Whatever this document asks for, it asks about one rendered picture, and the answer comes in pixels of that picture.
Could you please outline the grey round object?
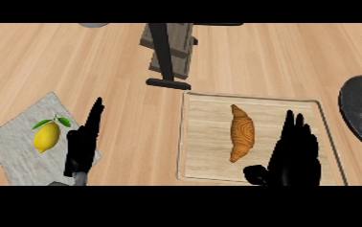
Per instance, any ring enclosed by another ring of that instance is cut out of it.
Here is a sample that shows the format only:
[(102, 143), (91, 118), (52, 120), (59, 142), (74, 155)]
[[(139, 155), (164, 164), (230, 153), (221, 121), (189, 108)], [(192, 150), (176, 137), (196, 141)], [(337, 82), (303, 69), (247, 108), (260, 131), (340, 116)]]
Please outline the grey round object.
[(94, 29), (105, 27), (109, 23), (80, 23), (80, 25), (88, 29)]

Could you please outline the golden brown croissant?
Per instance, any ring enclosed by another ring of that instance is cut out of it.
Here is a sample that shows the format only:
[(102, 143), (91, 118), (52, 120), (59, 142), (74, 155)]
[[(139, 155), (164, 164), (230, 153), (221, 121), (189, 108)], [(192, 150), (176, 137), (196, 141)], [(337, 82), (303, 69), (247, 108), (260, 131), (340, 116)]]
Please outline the golden brown croissant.
[(245, 111), (235, 105), (232, 109), (230, 141), (232, 150), (229, 161), (235, 163), (247, 154), (254, 145), (254, 124)]

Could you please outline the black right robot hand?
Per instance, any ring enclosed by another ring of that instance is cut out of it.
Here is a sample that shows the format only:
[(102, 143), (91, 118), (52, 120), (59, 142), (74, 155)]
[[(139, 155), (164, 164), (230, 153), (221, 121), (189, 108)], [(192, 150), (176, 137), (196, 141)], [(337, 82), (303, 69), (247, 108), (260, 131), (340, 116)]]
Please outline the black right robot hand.
[(301, 113), (285, 113), (279, 140), (267, 167), (244, 168), (247, 182), (258, 186), (316, 187), (320, 181), (317, 140)]

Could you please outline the dark round pan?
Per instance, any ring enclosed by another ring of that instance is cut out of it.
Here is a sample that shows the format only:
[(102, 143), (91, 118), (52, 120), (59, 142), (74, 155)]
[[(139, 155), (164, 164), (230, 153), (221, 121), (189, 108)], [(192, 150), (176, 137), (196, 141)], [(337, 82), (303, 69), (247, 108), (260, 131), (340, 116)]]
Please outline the dark round pan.
[(338, 106), (346, 125), (362, 140), (362, 75), (346, 81), (340, 90)]

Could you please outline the pale wooden tray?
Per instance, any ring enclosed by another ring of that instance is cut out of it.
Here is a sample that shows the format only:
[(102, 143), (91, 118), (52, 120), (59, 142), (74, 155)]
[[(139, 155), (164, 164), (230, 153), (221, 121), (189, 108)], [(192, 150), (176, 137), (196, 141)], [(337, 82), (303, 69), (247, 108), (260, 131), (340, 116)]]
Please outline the pale wooden tray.
[[(236, 162), (229, 161), (232, 106), (245, 111), (254, 124), (254, 146)], [(177, 178), (247, 185), (244, 167), (269, 163), (286, 112), (304, 116), (317, 140), (320, 184), (346, 185), (346, 172), (319, 101), (190, 91), (182, 95)]]

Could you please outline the grey cloth placemat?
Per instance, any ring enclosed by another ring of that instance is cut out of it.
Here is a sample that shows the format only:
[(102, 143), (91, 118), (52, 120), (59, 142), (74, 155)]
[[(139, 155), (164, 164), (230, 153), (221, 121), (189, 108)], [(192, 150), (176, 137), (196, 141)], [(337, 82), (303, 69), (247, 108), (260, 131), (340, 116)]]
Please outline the grey cloth placemat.
[[(59, 125), (59, 141), (52, 149), (40, 153), (32, 145), (37, 133), (32, 126), (41, 120), (50, 120), (53, 116), (65, 117), (71, 126)], [(50, 186), (53, 181), (63, 183), (63, 186), (74, 185), (74, 176), (65, 176), (63, 170), (68, 152), (66, 134), (69, 130), (78, 128), (80, 125), (53, 92), (49, 92), (0, 126), (0, 167), (12, 186)], [(99, 158), (99, 152), (94, 150), (93, 164)]]

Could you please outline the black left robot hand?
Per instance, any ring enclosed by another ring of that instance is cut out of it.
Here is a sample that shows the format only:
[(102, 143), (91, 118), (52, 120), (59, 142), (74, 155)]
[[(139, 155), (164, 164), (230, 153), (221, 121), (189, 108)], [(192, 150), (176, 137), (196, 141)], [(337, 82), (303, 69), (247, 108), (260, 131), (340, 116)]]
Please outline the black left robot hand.
[(63, 175), (68, 177), (77, 172), (88, 172), (90, 170), (103, 109), (102, 98), (97, 98), (90, 108), (84, 125), (77, 130), (68, 131), (68, 152), (63, 170)]

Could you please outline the yellow lemon with leaves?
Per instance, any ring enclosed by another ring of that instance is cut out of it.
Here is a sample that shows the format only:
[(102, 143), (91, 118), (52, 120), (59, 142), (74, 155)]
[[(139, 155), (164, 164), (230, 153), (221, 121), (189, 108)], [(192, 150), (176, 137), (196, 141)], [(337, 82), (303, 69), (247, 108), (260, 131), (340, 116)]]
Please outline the yellow lemon with leaves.
[(65, 127), (71, 126), (71, 122), (65, 117), (53, 116), (50, 120), (41, 120), (32, 126), (32, 129), (37, 130), (34, 135), (32, 145), (34, 149), (40, 153), (52, 149), (59, 141), (60, 128), (59, 125)]

